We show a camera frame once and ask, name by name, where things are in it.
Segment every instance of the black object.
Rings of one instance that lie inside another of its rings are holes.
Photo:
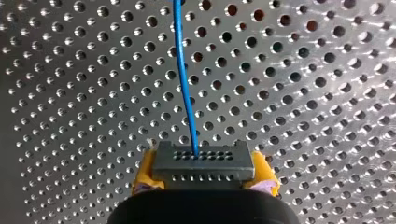
[[[240,189],[254,177],[254,165],[247,142],[234,146],[200,147],[193,156],[191,147],[160,142],[152,165],[152,177],[166,189]]]
[[[107,224],[298,224],[273,196],[249,189],[151,190],[120,203]]]

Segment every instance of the metal surface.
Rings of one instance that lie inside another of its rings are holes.
[[[105,223],[149,143],[189,143],[167,0],[0,1],[1,212]],[[395,223],[390,0],[187,0],[202,145],[247,140],[304,223]]]
[[[160,142],[152,165],[152,176],[167,189],[240,189],[254,177],[254,165],[246,142],[235,146],[199,148]]]

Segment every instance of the hole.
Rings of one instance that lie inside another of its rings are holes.
[[[291,24],[291,17],[288,15],[283,15],[280,17],[279,23],[282,26],[289,26]]]
[[[358,69],[361,67],[361,60],[359,58],[354,58],[351,59],[347,64],[353,69]]]
[[[209,111],[217,110],[217,109],[218,109],[218,104],[216,104],[215,102],[210,102],[210,103],[207,105],[207,109],[208,109]]]
[[[307,95],[308,94],[308,89],[307,88],[301,88],[300,92],[302,95]]]
[[[234,73],[229,73],[229,74],[227,74],[227,75],[225,76],[225,78],[226,78],[228,81],[234,80],[234,79],[235,79],[235,74],[234,74]]]
[[[282,103],[285,105],[291,105],[293,103],[293,97],[286,95],[282,98]]]
[[[352,51],[352,45],[345,44],[344,47],[343,47],[343,53],[348,53],[350,51]]]
[[[225,67],[227,65],[227,60],[223,57],[220,57],[216,60],[217,67]]]
[[[108,34],[106,32],[100,32],[97,36],[98,40],[101,42],[107,42],[108,40]]]
[[[146,19],[146,25],[147,25],[148,27],[152,27],[152,28],[156,27],[156,26],[158,25],[157,18],[155,18],[155,17],[153,17],[153,16],[148,17],[148,18]]]
[[[341,84],[339,89],[343,93],[347,93],[347,92],[350,92],[350,90],[352,90],[352,86],[349,83],[343,83],[343,84]]]
[[[370,5],[370,14],[371,15],[379,15],[385,10],[385,6],[382,5],[381,3],[374,3]]]
[[[300,39],[300,35],[297,33],[292,33],[289,38],[289,42],[296,42]]]
[[[222,43],[229,43],[232,39],[233,39],[233,36],[228,32],[224,32],[220,38]]]
[[[356,6],[356,0],[344,0],[343,1],[343,7],[345,9],[352,9],[354,6]]]
[[[76,2],[76,3],[73,5],[73,9],[74,9],[76,12],[84,12],[84,11],[85,11],[85,4],[82,3],[82,2],[80,2],[80,1],[78,1],[78,2]]]
[[[220,81],[215,80],[214,82],[212,82],[212,89],[218,91],[221,89],[221,85],[222,83]]]
[[[142,93],[143,96],[150,96],[152,91],[151,91],[151,89],[149,87],[145,87],[145,88],[142,89],[141,93]]]
[[[101,55],[101,56],[98,57],[97,62],[100,65],[106,65],[106,64],[108,64],[108,58],[105,55]]]
[[[309,56],[309,49],[308,48],[300,48],[298,50],[298,56],[301,58],[306,58]]]
[[[125,36],[121,39],[121,44],[123,47],[129,48],[132,46],[132,39],[128,36]]]
[[[317,87],[319,87],[319,88],[322,88],[322,87],[324,87],[324,86],[326,86],[326,78],[324,78],[324,77],[318,77],[316,80],[315,80],[315,86],[317,86]]]
[[[264,12],[261,9],[255,10],[252,15],[252,20],[262,21],[262,19],[264,19]]]
[[[134,19],[134,15],[130,11],[124,11],[121,14],[121,19],[125,22],[131,22]]]
[[[260,84],[260,80],[256,77],[253,77],[250,81],[249,81],[250,86],[257,86]]]
[[[336,26],[334,27],[334,30],[332,30],[332,33],[336,37],[342,37],[346,33],[346,29],[342,26]]]
[[[145,47],[144,47],[146,52],[153,52],[155,50],[155,48],[156,47],[155,47],[155,44],[153,42],[147,42],[145,44]]]
[[[146,65],[143,67],[143,74],[146,76],[152,75],[154,73],[154,68],[152,68],[150,65]]]
[[[275,124],[278,125],[278,126],[285,125],[286,124],[286,119],[283,118],[283,117],[277,117],[275,119]]]
[[[193,21],[195,19],[195,14],[193,12],[188,12],[186,14],[186,21]]]
[[[245,93],[245,87],[239,85],[239,86],[235,87],[235,90],[234,90],[234,91],[235,91],[235,94],[237,94],[237,95],[242,95],[242,94]]]
[[[335,61],[335,55],[329,52],[324,55],[323,59],[326,63],[333,63]]]
[[[192,55],[192,61],[195,62],[195,63],[200,63],[203,58],[204,58],[204,56],[200,52],[195,52]]]
[[[107,7],[99,7],[97,13],[100,17],[108,17],[108,14],[110,14]]]
[[[190,85],[196,85],[199,82],[198,76],[190,76],[189,83]]]
[[[249,72],[250,68],[251,68],[250,63],[241,63],[241,66],[240,66],[241,72],[243,72],[243,73]]]
[[[76,28],[76,30],[75,30],[75,36],[77,36],[77,37],[84,37],[86,34],[87,34],[87,32],[85,31],[85,29],[84,28],[82,28],[81,26],[79,26],[78,28]]]
[[[374,88],[370,88],[364,92],[364,95],[367,99],[371,99],[376,96],[376,90]]]
[[[265,28],[264,31],[262,32],[262,35],[264,36],[271,36],[273,34],[274,34],[274,30],[269,27]]]
[[[396,38],[391,37],[387,39],[387,41],[385,41],[385,44],[390,49],[396,49]]]
[[[273,0],[270,2],[270,8],[279,8],[280,7],[280,1],[279,0]]]
[[[306,103],[306,107],[310,110],[314,110],[318,107],[318,103],[314,100],[310,100]]]
[[[276,70],[273,67],[268,67],[267,69],[265,69],[264,74],[267,77],[274,77],[276,75]]]
[[[301,5],[297,9],[299,14],[305,14],[308,11],[308,7],[305,5]]]
[[[255,37],[251,36],[251,37],[249,37],[249,38],[247,39],[247,41],[245,42],[245,44],[247,45],[247,48],[248,48],[248,49],[252,49],[252,48],[256,47],[256,45],[257,45],[257,39],[256,39]]]
[[[204,129],[207,131],[213,130],[213,127],[214,127],[214,125],[212,122],[205,122],[205,124],[204,124]]]
[[[279,144],[279,138],[277,138],[276,136],[271,136],[269,142],[271,145],[277,145]]]
[[[230,100],[231,100],[231,97],[228,96],[228,95],[223,95],[223,96],[221,96],[221,101],[222,101],[223,103],[230,102]]]
[[[238,116],[241,113],[241,111],[239,110],[239,108],[237,106],[233,106],[230,109],[230,115],[231,116]]]
[[[126,82],[121,82],[120,84],[120,90],[121,91],[128,91],[129,89],[131,89],[130,85]]]
[[[289,79],[290,79],[292,82],[299,82],[299,81],[301,80],[301,75],[300,75],[300,73],[294,72],[294,73],[291,73],[291,74],[290,74]]]
[[[243,22],[240,22],[239,24],[236,25],[236,31],[242,32],[247,29],[247,25]]]
[[[215,18],[213,18],[213,19],[210,21],[210,24],[211,24],[212,26],[218,26],[218,25],[221,24],[221,19],[215,17]]]
[[[241,50],[239,50],[239,49],[233,49],[233,50],[231,51],[231,56],[232,56],[233,58],[239,57],[240,55],[241,55]]]
[[[199,8],[203,11],[208,11],[212,7],[212,3],[209,0],[203,0],[199,4]]]
[[[306,29],[307,29],[309,32],[314,32],[314,31],[316,31],[316,30],[318,29],[318,23],[317,23],[316,21],[309,21],[309,22],[306,24]]]
[[[225,9],[225,14],[227,16],[234,16],[238,12],[238,7],[236,5],[228,5]]]
[[[195,31],[195,35],[200,38],[205,37],[207,35],[206,28],[203,26],[198,27],[198,29]]]
[[[255,59],[256,59],[256,62],[262,63],[262,62],[265,61],[266,58],[267,58],[267,57],[265,56],[265,54],[259,54],[259,55],[256,56]]]
[[[280,42],[275,42],[272,46],[272,51],[275,53],[282,52],[283,50],[283,45]]]
[[[262,113],[260,112],[254,112],[252,115],[252,119],[255,121],[259,121],[262,119]]]
[[[268,97],[270,96],[270,93],[268,91],[259,91],[259,94],[257,95],[257,98],[259,98],[259,100],[266,100],[268,99]]]
[[[248,132],[247,133],[247,140],[254,140],[257,138],[257,134],[255,132]]]

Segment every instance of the yellow component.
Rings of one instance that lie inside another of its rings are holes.
[[[246,184],[244,184],[244,188],[249,189],[253,185],[263,180],[274,180],[277,183],[277,185],[276,187],[272,188],[272,195],[276,196],[280,188],[280,183],[277,180],[274,172],[272,171],[271,166],[265,160],[265,156],[258,151],[254,151],[251,153],[251,158],[253,159],[255,175],[252,181],[249,181]]]
[[[151,149],[146,151],[142,162],[140,162],[140,169],[137,172],[136,178],[132,186],[132,194],[138,184],[149,185],[153,188],[165,189],[165,184],[162,181],[153,180],[151,177],[151,166],[154,163],[156,150]]]

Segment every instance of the blue insulated wire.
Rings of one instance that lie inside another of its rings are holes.
[[[186,106],[187,119],[190,124],[190,136],[192,153],[198,156],[198,137],[195,127],[194,112],[192,110],[189,83],[187,81],[186,67],[184,65],[184,52],[183,52],[183,30],[182,30],[182,17],[181,17],[181,0],[173,0],[174,8],[174,27],[175,27],[175,44],[177,51],[177,67],[178,75],[180,77],[181,93],[183,95],[184,106]]]

